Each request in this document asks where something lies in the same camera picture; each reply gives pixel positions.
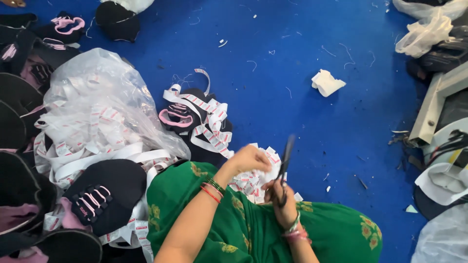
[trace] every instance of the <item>scissors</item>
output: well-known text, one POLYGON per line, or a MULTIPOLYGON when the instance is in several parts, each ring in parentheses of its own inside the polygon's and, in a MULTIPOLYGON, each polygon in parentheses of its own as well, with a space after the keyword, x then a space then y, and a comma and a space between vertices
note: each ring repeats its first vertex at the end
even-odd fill
POLYGON ((275 181, 278 179, 281 179, 280 184, 283 187, 283 198, 281 200, 278 198, 279 208, 283 208, 286 205, 286 201, 287 201, 286 190, 285 190, 286 185, 284 185, 285 184, 284 179, 285 179, 285 172, 289 166, 289 158, 291 157, 291 151, 293 150, 292 147, 294 146, 294 140, 295 140, 295 136, 294 134, 291 134, 288 138, 288 142, 286 143, 285 151, 283 152, 283 157, 282 157, 283 161, 281 162, 278 176, 275 179, 275 181))

